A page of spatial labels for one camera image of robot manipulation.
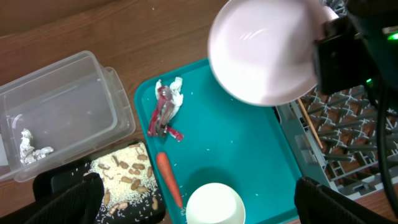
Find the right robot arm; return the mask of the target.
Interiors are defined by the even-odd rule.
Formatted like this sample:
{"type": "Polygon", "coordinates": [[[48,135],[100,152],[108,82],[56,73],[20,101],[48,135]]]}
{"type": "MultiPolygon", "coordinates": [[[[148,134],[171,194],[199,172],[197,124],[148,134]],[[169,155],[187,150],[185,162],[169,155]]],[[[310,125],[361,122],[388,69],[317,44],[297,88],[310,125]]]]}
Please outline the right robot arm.
{"type": "Polygon", "coordinates": [[[397,211],[387,160],[387,119],[397,110],[397,0],[347,0],[346,15],[322,24],[312,60],[322,93],[363,85],[377,109],[376,144],[381,180],[397,211]]]}

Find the red snack wrapper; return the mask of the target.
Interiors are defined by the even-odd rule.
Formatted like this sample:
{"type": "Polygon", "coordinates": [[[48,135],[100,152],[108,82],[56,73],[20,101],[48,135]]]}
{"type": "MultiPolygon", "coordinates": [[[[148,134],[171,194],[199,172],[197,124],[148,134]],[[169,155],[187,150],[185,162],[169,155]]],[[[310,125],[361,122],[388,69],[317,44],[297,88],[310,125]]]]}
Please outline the red snack wrapper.
{"type": "Polygon", "coordinates": [[[177,141],[181,141],[183,134],[169,126],[169,121],[172,119],[175,109],[172,91],[168,86],[161,86],[157,92],[159,99],[152,113],[147,135],[164,138],[167,134],[170,134],[177,141]]]}

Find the large white plate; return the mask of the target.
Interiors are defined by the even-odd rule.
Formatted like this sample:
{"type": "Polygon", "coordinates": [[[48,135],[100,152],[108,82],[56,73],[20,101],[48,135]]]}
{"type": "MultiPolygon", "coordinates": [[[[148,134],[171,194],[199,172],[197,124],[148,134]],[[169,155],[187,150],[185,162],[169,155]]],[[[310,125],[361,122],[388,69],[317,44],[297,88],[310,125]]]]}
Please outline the large white plate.
{"type": "Polygon", "coordinates": [[[337,14],[319,1],[232,0],[214,19],[208,58],[220,85],[257,106],[283,105],[318,84],[312,53],[337,14]]]}

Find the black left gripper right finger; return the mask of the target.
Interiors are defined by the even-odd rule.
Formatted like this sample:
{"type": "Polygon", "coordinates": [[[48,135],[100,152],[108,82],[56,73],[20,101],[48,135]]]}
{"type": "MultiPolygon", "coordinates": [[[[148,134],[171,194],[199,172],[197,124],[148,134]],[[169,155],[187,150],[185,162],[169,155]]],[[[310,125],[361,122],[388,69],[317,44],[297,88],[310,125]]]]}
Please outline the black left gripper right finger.
{"type": "Polygon", "coordinates": [[[296,182],[294,204],[302,224],[397,224],[309,177],[296,182]]]}

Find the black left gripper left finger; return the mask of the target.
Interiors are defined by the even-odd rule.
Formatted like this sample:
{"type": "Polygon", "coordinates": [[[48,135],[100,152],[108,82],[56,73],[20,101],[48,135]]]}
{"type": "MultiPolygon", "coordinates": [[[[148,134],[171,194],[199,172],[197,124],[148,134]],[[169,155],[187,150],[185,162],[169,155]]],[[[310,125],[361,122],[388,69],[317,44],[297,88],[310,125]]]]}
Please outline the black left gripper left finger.
{"type": "Polygon", "coordinates": [[[66,191],[34,202],[1,218],[1,224],[91,224],[104,196],[99,174],[90,173],[66,191]]]}

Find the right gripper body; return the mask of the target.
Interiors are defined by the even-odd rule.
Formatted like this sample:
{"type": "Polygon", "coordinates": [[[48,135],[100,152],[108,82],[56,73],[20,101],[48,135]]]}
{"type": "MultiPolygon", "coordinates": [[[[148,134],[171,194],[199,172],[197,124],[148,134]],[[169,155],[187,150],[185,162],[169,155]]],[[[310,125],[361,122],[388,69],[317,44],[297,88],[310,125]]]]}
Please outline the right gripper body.
{"type": "Polygon", "coordinates": [[[322,31],[324,38],[313,43],[312,59],[324,95],[364,85],[378,75],[361,35],[347,16],[323,23],[322,31]]]}

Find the small white bowl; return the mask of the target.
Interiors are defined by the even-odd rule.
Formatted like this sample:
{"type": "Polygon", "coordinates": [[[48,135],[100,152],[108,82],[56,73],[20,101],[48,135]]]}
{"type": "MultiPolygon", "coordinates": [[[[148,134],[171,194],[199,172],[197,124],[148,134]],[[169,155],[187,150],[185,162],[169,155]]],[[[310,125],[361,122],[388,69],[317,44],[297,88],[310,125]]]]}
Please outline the small white bowl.
{"type": "Polygon", "coordinates": [[[187,224],[245,224],[246,209],[239,194],[221,183],[197,188],[186,206],[187,224]]]}

